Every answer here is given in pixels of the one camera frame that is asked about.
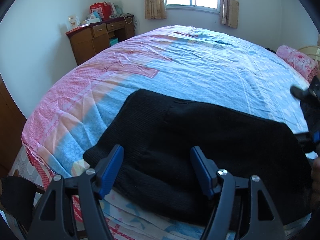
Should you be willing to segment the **brown wooden desk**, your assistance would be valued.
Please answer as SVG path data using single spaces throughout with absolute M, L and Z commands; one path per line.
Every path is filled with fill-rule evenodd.
M 77 65 L 81 65 L 111 46 L 111 40 L 125 41 L 135 36 L 135 17 L 123 15 L 77 27 L 66 33 Z

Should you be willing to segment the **left beige curtain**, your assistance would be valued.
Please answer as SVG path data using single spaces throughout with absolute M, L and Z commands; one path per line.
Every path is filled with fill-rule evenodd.
M 164 20 L 167 18 L 165 0 L 144 0 L 145 18 L 147 20 Z

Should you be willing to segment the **right beige curtain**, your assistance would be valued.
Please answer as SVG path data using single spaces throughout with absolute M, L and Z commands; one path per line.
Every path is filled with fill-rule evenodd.
M 220 0 L 220 23 L 237 29 L 239 20 L 239 0 Z

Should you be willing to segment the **white tissue box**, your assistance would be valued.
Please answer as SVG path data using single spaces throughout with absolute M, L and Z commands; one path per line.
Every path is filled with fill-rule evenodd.
M 88 19 L 84 20 L 86 24 L 93 24 L 101 22 L 99 17 L 95 17 L 94 15 L 90 16 Z

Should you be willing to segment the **pink floral folded blanket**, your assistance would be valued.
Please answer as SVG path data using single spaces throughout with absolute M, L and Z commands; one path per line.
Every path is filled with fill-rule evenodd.
M 289 64 L 294 70 L 311 83 L 319 73 L 318 62 L 310 56 L 286 45 L 279 46 L 276 55 Z

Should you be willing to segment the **blue pink patterned bedspread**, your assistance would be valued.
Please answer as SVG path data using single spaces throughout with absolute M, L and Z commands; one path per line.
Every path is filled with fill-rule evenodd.
M 162 27 L 120 42 L 57 81 L 29 116 L 22 143 L 43 185 L 82 174 L 95 145 L 125 99 L 144 88 L 208 102 L 305 132 L 291 85 L 308 82 L 265 48 L 224 33 Z

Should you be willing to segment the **red gift bag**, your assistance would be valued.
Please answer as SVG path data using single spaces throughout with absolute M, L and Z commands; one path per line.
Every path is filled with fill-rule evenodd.
M 89 8 L 91 13 L 97 12 L 103 21 L 108 20 L 111 16 L 111 6 L 106 2 L 94 3 Z

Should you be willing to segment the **beige curtain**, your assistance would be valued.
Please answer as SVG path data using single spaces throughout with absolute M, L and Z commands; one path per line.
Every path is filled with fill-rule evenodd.
M 220 23 L 237 29 L 239 20 L 239 0 L 220 0 Z
M 164 20 L 167 18 L 165 0 L 144 0 L 145 18 L 147 20 Z

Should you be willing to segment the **white floral box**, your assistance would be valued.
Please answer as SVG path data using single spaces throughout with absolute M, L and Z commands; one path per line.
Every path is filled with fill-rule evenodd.
M 75 14 L 68 16 L 68 22 L 69 22 L 71 30 L 79 27 L 79 25 L 80 25 L 79 18 Z

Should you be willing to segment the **cream wooden headboard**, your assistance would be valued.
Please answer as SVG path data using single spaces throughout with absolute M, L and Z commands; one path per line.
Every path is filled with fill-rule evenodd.
M 299 51 L 315 61 L 320 61 L 320 46 L 306 46 Z

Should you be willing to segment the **teal box under desk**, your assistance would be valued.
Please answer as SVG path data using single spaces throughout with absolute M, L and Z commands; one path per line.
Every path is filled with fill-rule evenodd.
M 111 38 L 110 39 L 110 46 L 114 46 L 119 42 L 118 38 Z

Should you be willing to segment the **brown wooden door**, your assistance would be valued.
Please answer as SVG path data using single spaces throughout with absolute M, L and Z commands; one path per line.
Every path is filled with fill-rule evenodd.
M 22 147 L 21 134 L 26 118 L 12 99 L 2 77 L 0 93 L 1 176 L 6 176 Z

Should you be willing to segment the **black pants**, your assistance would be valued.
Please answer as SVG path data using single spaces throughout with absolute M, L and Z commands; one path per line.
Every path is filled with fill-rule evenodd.
M 140 89 L 83 158 L 95 167 L 116 145 L 124 157 L 114 188 L 158 215 L 206 225 L 219 169 L 259 176 L 283 224 L 311 211 L 311 165 L 282 122 Z

